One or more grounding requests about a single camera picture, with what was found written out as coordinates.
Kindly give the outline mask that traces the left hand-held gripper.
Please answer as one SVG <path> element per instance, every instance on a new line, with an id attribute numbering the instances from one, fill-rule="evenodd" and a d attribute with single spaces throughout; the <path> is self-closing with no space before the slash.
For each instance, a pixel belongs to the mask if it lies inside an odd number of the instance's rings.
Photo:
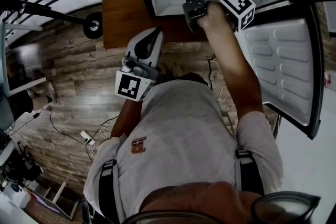
<path id="1" fill-rule="evenodd" d="M 155 69 L 161 55 L 163 31 L 149 28 L 133 37 L 127 46 L 122 67 L 116 72 L 115 95 L 139 102 L 154 86 L 159 72 Z M 148 61 L 148 66 L 138 61 Z"/>

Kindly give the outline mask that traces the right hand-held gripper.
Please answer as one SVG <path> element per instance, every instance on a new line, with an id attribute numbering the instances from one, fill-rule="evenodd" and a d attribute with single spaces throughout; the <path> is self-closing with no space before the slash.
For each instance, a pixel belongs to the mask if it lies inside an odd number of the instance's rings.
<path id="1" fill-rule="evenodd" d="M 254 19 L 256 4 L 252 0 L 186 0 L 183 12 L 193 33 L 201 29 L 197 20 L 207 14 L 210 2 L 218 2 L 223 6 L 234 31 L 243 30 Z"/>

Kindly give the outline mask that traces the mini fridge with door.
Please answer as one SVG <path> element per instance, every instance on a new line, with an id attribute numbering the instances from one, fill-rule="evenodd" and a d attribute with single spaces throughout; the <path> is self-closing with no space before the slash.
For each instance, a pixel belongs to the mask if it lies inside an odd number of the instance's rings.
<path id="1" fill-rule="evenodd" d="M 320 125 L 323 46 L 311 0 L 252 0 L 254 19 L 235 31 L 265 105 L 308 138 Z M 144 0 L 151 17 L 184 15 L 186 0 Z"/>

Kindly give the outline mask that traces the person's right forearm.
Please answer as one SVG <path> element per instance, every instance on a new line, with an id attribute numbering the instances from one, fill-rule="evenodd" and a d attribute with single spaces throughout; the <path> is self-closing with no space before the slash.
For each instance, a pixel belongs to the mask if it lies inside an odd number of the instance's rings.
<path id="1" fill-rule="evenodd" d="M 249 112 L 263 112 L 260 83 L 231 28 L 206 30 L 205 34 L 220 65 L 238 118 Z"/>

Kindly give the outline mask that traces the person's left forearm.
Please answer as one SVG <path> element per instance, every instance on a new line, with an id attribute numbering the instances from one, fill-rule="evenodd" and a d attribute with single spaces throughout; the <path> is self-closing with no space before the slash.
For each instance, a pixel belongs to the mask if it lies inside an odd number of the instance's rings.
<path id="1" fill-rule="evenodd" d="M 122 135 L 128 137 L 140 122 L 143 101 L 126 99 L 121 112 L 112 128 L 110 138 Z"/>

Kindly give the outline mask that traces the person's right hand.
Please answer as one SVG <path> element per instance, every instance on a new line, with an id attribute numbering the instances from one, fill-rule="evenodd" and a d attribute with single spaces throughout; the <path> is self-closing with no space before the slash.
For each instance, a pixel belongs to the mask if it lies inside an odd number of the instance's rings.
<path id="1" fill-rule="evenodd" d="M 219 34 L 225 31 L 233 32 L 232 24 L 222 4 L 210 2 L 207 6 L 207 13 L 197 20 L 198 25 L 206 34 Z"/>

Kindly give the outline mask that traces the brown wooden table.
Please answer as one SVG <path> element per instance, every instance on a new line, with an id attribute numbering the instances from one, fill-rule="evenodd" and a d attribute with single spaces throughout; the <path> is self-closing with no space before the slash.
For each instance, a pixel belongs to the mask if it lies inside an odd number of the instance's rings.
<path id="1" fill-rule="evenodd" d="M 206 40 L 203 31 L 190 31 L 182 15 L 152 18 L 143 0 L 103 0 L 102 18 L 105 49 L 125 47 L 132 37 L 153 27 L 162 28 L 165 42 Z"/>

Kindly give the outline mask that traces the person's white t-shirt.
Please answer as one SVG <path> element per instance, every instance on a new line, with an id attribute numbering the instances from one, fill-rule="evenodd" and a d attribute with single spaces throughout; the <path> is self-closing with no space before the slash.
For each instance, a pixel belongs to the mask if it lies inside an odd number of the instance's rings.
<path id="1" fill-rule="evenodd" d="M 252 153 L 265 193 L 278 191 L 282 161 L 264 113 L 245 114 L 232 135 L 208 86 L 187 80 L 162 83 L 146 95 L 132 133 L 100 145 L 83 193 L 99 210 L 99 179 L 109 161 L 116 162 L 117 172 L 103 190 L 113 191 L 120 217 L 137 213 L 151 192 L 164 187 L 227 182 L 240 188 L 239 148 Z"/>

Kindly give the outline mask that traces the white power strip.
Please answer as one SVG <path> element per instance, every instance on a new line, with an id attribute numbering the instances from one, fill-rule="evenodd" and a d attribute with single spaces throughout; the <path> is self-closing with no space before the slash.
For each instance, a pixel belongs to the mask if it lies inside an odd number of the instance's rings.
<path id="1" fill-rule="evenodd" d="M 86 141 L 86 142 L 88 142 L 90 145 L 95 145 L 96 144 L 96 142 L 95 142 L 95 140 L 89 135 L 89 133 L 88 132 L 86 132 L 85 130 L 82 130 L 81 132 L 80 132 L 80 135 L 84 138 L 84 140 Z"/>

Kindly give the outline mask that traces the white shelf board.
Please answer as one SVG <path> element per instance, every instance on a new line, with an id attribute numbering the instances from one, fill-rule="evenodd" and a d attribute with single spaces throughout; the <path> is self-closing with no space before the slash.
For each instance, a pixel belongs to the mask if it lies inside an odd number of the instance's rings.
<path id="1" fill-rule="evenodd" d="M 15 88 L 13 90 L 8 90 L 8 93 L 7 93 L 7 96 L 12 96 L 12 95 L 15 95 L 21 91 L 24 91 L 24 90 L 27 90 L 29 88 L 32 88 L 38 84 L 41 84 L 41 83 L 44 83 L 47 81 L 47 78 L 46 77 L 42 77 L 40 79 L 37 79 L 37 80 L 34 80 L 34 81 L 31 81 L 29 83 L 26 83 L 18 88 Z"/>

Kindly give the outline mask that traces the grey blue panel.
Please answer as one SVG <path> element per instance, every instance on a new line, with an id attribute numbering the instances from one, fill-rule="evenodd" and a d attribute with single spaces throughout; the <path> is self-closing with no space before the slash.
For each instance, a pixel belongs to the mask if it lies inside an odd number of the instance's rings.
<path id="1" fill-rule="evenodd" d="M 10 89 L 6 66 L 6 25 L 0 22 L 0 88 L 6 97 L 9 97 Z"/>

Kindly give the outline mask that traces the white bag with red print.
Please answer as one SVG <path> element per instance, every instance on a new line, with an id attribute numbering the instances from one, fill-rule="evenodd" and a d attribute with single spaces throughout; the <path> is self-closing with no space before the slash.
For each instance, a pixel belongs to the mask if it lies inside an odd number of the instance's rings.
<path id="1" fill-rule="evenodd" d="M 324 71 L 324 87 L 336 92 L 336 72 Z"/>

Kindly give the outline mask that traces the black bag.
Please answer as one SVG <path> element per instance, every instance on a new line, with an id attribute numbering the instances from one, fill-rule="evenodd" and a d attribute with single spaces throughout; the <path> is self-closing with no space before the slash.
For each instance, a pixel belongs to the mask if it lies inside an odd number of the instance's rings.
<path id="1" fill-rule="evenodd" d="M 13 141 L 0 149 L 0 179 L 22 186 L 26 181 L 34 181 L 44 170 L 21 148 L 14 147 Z"/>

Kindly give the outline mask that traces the white counter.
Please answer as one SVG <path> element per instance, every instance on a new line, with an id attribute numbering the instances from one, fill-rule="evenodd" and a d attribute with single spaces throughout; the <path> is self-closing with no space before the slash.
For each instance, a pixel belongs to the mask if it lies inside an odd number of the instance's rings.
<path id="1" fill-rule="evenodd" d="M 322 108 L 313 140 L 282 120 L 276 143 L 284 171 L 281 190 L 320 196 L 312 223 L 326 224 L 336 204 L 336 108 Z"/>

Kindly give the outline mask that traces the white stool frame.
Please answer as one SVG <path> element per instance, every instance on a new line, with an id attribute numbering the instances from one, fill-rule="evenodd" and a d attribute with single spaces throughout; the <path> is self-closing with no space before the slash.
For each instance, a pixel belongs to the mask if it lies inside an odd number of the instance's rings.
<path id="1" fill-rule="evenodd" d="M 78 198 L 67 198 L 64 194 L 66 182 L 63 182 L 56 192 L 49 187 L 42 196 L 43 206 L 51 212 L 65 219 L 73 220 L 79 205 Z"/>

